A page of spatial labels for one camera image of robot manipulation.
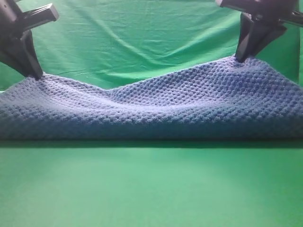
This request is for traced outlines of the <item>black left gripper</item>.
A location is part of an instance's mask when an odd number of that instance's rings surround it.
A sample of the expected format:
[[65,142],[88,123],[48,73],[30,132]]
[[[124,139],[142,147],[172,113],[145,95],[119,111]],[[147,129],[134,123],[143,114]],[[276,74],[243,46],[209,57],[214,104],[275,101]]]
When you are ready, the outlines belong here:
[[40,80],[43,70],[38,61],[31,29],[55,22],[59,13],[50,3],[22,11],[16,0],[0,2],[0,62],[24,77]]

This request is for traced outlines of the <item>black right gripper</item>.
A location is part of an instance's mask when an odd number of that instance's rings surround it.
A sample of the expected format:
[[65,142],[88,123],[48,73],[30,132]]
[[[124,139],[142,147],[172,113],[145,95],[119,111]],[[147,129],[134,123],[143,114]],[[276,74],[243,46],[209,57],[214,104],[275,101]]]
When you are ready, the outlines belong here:
[[265,29],[265,25],[254,17],[261,16],[265,20],[277,20],[301,26],[303,13],[295,9],[297,3],[297,0],[217,0],[216,4],[219,7],[243,12],[240,16],[236,60],[244,62],[250,56],[257,56],[287,30],[283,24]]

